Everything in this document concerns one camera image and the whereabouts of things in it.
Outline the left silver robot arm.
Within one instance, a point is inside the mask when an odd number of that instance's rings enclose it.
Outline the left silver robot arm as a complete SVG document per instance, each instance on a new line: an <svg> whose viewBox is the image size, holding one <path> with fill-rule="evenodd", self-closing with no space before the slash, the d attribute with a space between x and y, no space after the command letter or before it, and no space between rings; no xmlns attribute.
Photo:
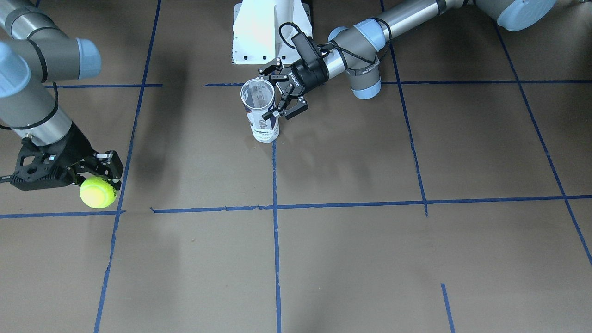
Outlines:
<svg viewBox="0 0 592 333"><path fill-rule="evenodd" d="M522 31L555 5L554 0L404 0L351 27L334 28L325 43L315 42L294 22L282 23L280 38L299 57L290 65L277 59L259 69L259 78L280 92L262 118L294 118L307 110L307 93L341 74L358 99L372 99L381 90L380 52L447 12L476 7L505 30Z"/></svg>

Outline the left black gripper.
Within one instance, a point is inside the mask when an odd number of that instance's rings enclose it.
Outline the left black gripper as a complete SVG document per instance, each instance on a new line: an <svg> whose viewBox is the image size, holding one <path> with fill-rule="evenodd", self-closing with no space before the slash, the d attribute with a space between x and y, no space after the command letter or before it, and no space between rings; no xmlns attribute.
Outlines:
<svg viewBox="0 0 592 333"><path fill-rule="evenodd" d="M283 64L279 57L269 61L258 69L258 78L271 84L291 82L283 90L279 103L272 102L269 111L263 114L263 120L284 117L286 120L308 110L304 95L328 81L328 69L321 60L308 64L300 59L293 64Z"/></svg>

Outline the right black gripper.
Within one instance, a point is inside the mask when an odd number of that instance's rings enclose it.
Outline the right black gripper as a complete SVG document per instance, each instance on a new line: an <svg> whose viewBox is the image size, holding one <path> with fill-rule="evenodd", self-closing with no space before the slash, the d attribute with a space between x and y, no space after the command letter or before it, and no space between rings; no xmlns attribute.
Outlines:
<svg viewBox="0 0 592 333"><path fill-rule="evenodd" d="M85 169L97 165L97 176L116 191L121 189L124 166L117 151L97 153L75 123L55 143L41 146L31 138L23 138L21 145L10 184L22 191L66 187L72 183L80 187L85 180L95 177L93 173L79 173L81 162L87 164Z"/></svg>

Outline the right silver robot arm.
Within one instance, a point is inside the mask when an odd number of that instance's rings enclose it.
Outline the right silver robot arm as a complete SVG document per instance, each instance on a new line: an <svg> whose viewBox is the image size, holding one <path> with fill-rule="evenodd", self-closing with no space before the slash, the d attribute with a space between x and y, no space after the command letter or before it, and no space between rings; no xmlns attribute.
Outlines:
<svg viewBox="0 0 592 333"><path fill-rule="evenodd" d="M3 0L1 28L2 129L21 138L15 170L3 183L23 190L66 187L85 182L85 173L120 190L124 167L114 150L99 153L59 105L60 80L82 80L101 72L93 42L70 38L28 0Z"/></svg>

